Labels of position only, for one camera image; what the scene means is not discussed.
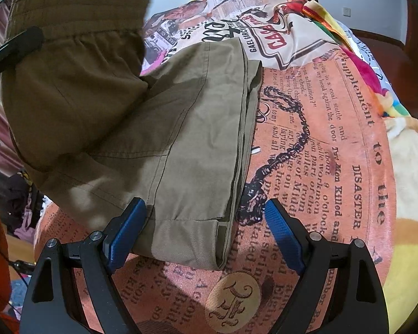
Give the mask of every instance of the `yellow plush fabric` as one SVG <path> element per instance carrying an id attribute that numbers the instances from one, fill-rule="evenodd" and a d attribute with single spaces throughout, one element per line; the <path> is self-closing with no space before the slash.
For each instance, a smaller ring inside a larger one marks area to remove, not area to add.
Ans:
<path id="1" fill-rule="evenodd" d="M 392 334 L 418 304 L 418 121 L 387 118 L 385 126 L 397 194 L 393 257 L 383 286 Z"/>

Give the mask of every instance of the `screw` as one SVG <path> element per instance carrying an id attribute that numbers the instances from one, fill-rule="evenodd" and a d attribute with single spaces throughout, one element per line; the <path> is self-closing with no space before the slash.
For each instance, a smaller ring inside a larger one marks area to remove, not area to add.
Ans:
<path id="1" fill-rule="evenodd" d="M 316 231 L 310 232 L 310 239 L 313 241 L 320 241 L 322 240 L 322 235 Z"/>
<path id="2" fill-rule="evenodd" d="M 47 241 L 46 245 L 47 245 L 48 247 L 53 247 L 53 246 L 56 246 L 56 245 L 57 245 L 57 243 L 58 243 L 58 240 L 57 240 L 57 239 L 49 239 L 49 240 Z"/>
<path id="3" fill-rule="evenodd" d="M 101 231 L 94 231 L 90 234 L 90 238 L 92 239 L 92 241 L 97 241 L 102 237 L 102 232 Z"/>
<path id="4" fill-rule="evenodd" d="M 356 239 L 354 240 L 354 245 L 356 245 L 357 247 L 364 247 L 365 243 L 361 240 L 361 239 Z"/>

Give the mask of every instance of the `clothes pile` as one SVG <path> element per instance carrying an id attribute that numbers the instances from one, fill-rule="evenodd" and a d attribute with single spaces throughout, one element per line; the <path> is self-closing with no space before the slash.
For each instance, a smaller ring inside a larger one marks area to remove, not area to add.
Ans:
<path id="1" fill-rule="evenodd" d="M 9 235 L 33 244 L 42 198 L 25 170 L 11 177 L 0 172 L 0 218 Z"/>
<path id="2" fill-rule="evenodd" d="M 15 0 L 7 40 L 39 26 L 46 41 L 3 72 L 3 106 L 29 176 L 75 220 L 103 229 L 141 197 L 134 253 L 220 269 L 261 63 L 239 39 L 202 42 L 140 78 L 148 1 Z"/>

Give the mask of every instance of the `bed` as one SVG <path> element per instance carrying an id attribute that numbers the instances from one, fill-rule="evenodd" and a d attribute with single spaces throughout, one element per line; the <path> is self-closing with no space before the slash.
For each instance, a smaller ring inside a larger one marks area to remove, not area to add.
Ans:
<path id="1" fill-rule="evenodd" d="M 297 282 L 261 214 L 277 197 L 329 240 L 367 243 L 395 333 L 418 303 L 418 121 L 368 48 L 315 0 L 194 0 L 153 15 L 144 28 L 144 73 L 190 44 L 239 38 L 248 57 L 262 61 L 264 83 L 225 269 L 131 255 L 114 275 L 141 331 L 267 333 Z M 49 238 L 87 234 L 53 204 L 38 227 L 36 257 Z M 321 324 L 334 275 L 310 329 Z M 87 320 L 99 330 L 77 278 Z"/>

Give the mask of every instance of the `pants waistband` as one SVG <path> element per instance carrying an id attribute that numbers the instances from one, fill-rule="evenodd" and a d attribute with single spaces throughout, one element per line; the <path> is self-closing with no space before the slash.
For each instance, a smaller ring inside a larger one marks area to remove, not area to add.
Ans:
<path id="1" fill-rule="evenodd" d="M 149 0 L 13 0 L 7 41 L 30 26 L 46 40 L 99 31 L 140 30 Z"/>

